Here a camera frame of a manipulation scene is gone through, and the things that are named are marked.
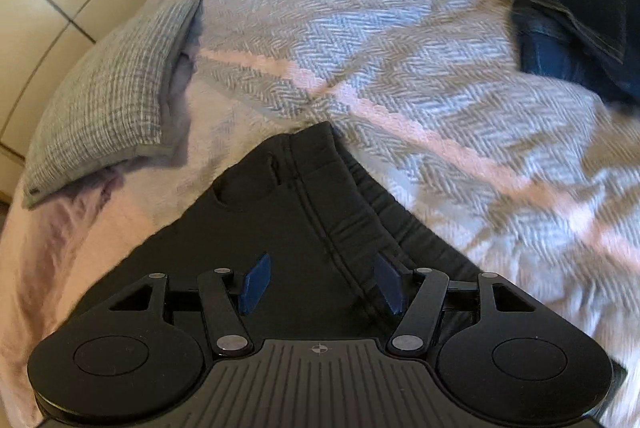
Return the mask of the grey checked pillow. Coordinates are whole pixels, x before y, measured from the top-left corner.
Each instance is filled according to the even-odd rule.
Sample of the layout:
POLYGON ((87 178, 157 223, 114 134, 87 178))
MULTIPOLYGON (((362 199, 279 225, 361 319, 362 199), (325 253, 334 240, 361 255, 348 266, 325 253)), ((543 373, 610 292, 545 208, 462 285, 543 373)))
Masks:
POLYGON ((201 2, 168 0, 142 10, 75 64, 32 136, 25 207, 103 168, 174 152, 169 88, 201 2))

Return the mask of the grey herringbone blanket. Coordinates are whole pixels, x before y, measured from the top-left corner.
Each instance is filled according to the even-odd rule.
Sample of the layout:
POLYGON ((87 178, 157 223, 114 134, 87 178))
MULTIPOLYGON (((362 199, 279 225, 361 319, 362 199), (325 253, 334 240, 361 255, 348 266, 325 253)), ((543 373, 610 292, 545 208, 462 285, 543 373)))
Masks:
POLYGON ((639 310, 639 118, 521 73, 510 0, 204 0, 198 77, 332 123, 421 220, 565 308, 639 310))

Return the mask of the black trousers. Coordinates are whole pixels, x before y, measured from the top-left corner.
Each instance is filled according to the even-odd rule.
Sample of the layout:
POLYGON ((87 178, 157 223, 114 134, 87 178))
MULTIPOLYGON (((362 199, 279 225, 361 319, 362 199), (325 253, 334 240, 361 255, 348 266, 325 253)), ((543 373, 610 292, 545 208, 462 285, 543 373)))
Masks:
POLYGON ((79 300, 80 318, 148 274, 168 278, 165 319, 215 360, 198 277, 249 274, 262 255, 271 279, 244 319, 252 341, 386 340, 398 321, 374 281, 385 256, 473 282, 480 269, 377 183, 328 124, 284 133, 228 168, 174 222, 135 247, 79 300))

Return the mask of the pink bedspread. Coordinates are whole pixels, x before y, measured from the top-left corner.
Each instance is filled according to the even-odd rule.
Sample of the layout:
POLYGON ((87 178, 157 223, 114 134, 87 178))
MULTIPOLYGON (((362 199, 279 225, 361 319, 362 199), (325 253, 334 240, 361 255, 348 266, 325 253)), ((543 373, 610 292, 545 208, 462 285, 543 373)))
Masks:
MULTIPOLYGON (((170 99, 179 137, 175 157, 122 164, 36 208, 15 204, 10 209, 1 240, 1 396, 14 426, 35 426, 40 419, 26 377, 29 353, 66 319, 88 288, 176 220, 258 143, 309 126, 274 126, 266 115, 198 77, 202 14, 203 7, 170 99)), ((603 421, 609 427, 637 426, 639 310, 565 308, 537 297, 506 272, 481 268, 523 287, 626 367, 627 379, 603 421)))

